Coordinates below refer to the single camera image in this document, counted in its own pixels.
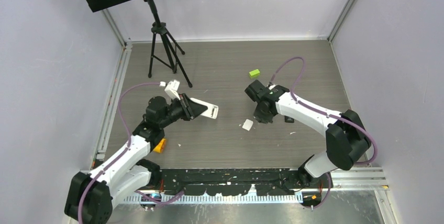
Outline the white remote control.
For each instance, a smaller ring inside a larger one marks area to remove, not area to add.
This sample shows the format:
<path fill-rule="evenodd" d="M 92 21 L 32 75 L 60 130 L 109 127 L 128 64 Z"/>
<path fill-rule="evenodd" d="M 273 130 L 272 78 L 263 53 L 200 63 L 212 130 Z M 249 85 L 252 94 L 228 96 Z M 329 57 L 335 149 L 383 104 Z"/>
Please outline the white remote control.
<path fill-rule="evenodd" d="M 207 109 L 203 113 L 201 113 L 201 116 L 204 116 L 204 117 L 207 117 L 210 119 L 217 118 L 218 112 L 219 112 L 219 107 L 217 105 L 214 105 L 214 104 L 211 104 L 208 102 L 204 102 L 201 100 L 199 100 L 199 101 L 196 100 L 195 102 L 207 107 Z"/>

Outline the white battery cover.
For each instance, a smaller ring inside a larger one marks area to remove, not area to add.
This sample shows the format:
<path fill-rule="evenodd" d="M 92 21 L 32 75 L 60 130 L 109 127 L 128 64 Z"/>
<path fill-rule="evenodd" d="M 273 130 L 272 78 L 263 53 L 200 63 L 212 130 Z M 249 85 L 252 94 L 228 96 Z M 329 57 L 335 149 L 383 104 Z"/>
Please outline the white battery cover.
<path fill-rule="evenodd" d="M 244 123 L 242 124 L 242 129 L 246 131 L 250 131 L 253 126 L 253 121 L 250 119 L 246 119 Z"/>

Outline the black remote control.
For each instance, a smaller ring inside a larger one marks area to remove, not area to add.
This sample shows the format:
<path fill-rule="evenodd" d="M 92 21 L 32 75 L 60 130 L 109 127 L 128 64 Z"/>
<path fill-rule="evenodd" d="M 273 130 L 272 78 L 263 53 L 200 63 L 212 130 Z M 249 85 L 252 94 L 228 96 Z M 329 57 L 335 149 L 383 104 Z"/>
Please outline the black remote control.
<path fill-rule="evenodd" d="M 290 124 L 292 124 L 292 123 L 294 123 L 294 119 L 293 118 L 291 118 L 291 117 L 289 117 L 289 116 L 285 116 L 284 117 L 284 122 L 285 123 L 290 123 Z"/>

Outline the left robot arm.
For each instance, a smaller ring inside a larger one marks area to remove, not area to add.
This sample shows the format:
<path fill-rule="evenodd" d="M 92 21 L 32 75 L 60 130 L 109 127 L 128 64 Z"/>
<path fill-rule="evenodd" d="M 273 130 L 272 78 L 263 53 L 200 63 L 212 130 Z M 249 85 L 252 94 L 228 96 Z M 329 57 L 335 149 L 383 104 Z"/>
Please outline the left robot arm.
<path fill-rule="evenodd" d="M 145 157 L 161 147 L 164 129 L 180 119 L 216 119 L 218 111 L 217 105 L 184 93 L 175 95 L 170 103 L 162 96 L 151 98 L 129 140 L 97 168 L 73 176 L 64 213 L 78 223 L 108 222 L 114 208 L 134 191 L 160 185 L 160 167 Z"/>

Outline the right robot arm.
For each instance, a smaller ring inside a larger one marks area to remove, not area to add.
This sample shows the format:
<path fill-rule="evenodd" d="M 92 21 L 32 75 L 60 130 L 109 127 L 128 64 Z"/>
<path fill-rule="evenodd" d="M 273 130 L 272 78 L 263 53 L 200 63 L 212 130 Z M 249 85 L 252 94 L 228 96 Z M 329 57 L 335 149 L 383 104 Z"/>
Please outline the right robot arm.
<path fill-rule="evenodd" d="M 276 115 L 292 118 L 314 129 L 325 138 L 326 150 L 309 157 L 297 170 L 299 182 L 313 187 L 320 177 L 336 169 L 347 171 L 373 146 L 359 115 L 323 108 L 296 96 L 281 85 L 263 85 L 255 80 L 245 89 L 255 102 L 254 119 L 272 123 Z"/>

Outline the green block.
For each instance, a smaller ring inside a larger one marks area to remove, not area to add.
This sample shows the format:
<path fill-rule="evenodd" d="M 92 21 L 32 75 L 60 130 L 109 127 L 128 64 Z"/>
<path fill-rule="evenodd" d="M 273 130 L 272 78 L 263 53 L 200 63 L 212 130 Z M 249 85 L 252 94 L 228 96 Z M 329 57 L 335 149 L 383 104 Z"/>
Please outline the green block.
<path fill-rule="evenodd" d="M 255 69 L 255 70 L 250 71 L 248 74 L 251 79 L 256 79 L 257 77 L 260 76 L 261 72 L 259 69 Z"/>

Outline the yellow toy block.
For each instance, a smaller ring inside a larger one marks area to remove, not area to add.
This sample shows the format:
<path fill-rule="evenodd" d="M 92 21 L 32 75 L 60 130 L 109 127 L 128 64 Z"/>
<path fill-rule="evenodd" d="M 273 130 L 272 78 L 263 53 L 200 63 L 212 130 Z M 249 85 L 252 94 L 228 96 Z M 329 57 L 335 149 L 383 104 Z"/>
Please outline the yellow toy block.
<path fill-rule="evenodd" d="M 163 153 L 166 146 L 167 139 L 162 138 L 159 143 L 153 148 L 153 151 L 156 153 Z"/>

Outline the black tripod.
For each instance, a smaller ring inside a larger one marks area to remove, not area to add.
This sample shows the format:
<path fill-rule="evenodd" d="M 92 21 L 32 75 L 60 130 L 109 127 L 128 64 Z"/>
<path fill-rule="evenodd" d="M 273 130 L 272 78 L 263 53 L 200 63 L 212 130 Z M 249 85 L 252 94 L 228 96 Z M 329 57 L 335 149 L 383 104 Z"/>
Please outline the black tripod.
<path fill-rule="evenodd" d="M 172 73 L 177 73 L 177 68 L 180 68 L 185 80 L 190 88 L 193 87 L 179 57 L 177 56 L 177 49 L 185 55 L 185 51 L 179 46 L 177 41 L 172 37 L 171 33 L 168 31 L 166 27 L 166 23 L 161 22 L 160 17 L 158 15 L 158 10 L 154 0 L 144 0 L 148 3 L 151 13 L 154 17 L 154 22 L 152 24 L 151 32 L 152 32 L 152 42 L 151 42 L 151 53 L 150 53 L 150 63 L 149 63 L 149 71 L 148 78 L 152 78 L 152 70 L 153 70 L 153 61 L 157 59 L 159 62 L 164 64 L 166 67 L 172 70 Z M 156 38 L 160 36 L 161 42 L 164 46 L 164 50 L 166 52 L 169 63 L 164 62 L 158 56 L 154 54 L 155 46 L 156 46 Z"/>

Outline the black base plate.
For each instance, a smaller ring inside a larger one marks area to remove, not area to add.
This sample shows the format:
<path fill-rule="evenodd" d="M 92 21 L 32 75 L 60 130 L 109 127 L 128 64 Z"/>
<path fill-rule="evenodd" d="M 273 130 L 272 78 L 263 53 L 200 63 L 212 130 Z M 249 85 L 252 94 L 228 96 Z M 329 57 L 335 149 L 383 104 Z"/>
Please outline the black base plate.
<path fill-rule="evenodd" d="M 162 169 L 158 189 L 167 195 L 244 196 L 252 189 L 258 196 L 292 195 L 301 189 L 332 186 L 327 175 L 307 179 L 296 169 Z"/>

